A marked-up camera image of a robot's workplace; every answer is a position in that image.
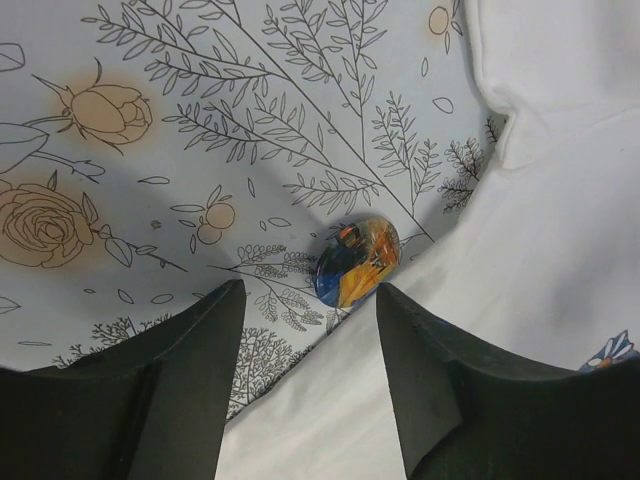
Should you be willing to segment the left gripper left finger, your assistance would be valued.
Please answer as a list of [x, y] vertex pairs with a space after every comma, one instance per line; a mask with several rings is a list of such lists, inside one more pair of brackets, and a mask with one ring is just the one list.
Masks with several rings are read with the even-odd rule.
[[32, 479], [212, 479], [246, 306], [231, 280], [36, 382]]

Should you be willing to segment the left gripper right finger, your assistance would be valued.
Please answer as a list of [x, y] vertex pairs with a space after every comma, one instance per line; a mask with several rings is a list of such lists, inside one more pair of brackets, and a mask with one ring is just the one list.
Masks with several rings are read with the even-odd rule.
[[578, 456], [584, 376], [508, 352], [391, 284], [376, 317], [409, 479], [535, 479]]

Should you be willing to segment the white t-shirt with daisy print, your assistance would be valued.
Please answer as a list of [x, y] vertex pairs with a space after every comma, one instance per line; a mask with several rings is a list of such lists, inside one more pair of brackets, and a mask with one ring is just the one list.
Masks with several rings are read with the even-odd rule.
[[[639, 5], [469, 1], [476, 83], [508, 117], [454, 229], [395, 284], [554, 366], [639, 352]], [[220, 479], [402, 479], [375, 307], [225, 430]]]

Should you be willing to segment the small round brooch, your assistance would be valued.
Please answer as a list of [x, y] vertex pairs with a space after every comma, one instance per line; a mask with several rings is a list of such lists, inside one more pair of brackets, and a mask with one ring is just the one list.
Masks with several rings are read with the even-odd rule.
[[329, 307], [350, 308], [371, 294], [399, 260], [400, 241], [389, 220], [354, 221], [320, 255], [313, 276], [316, 296]]

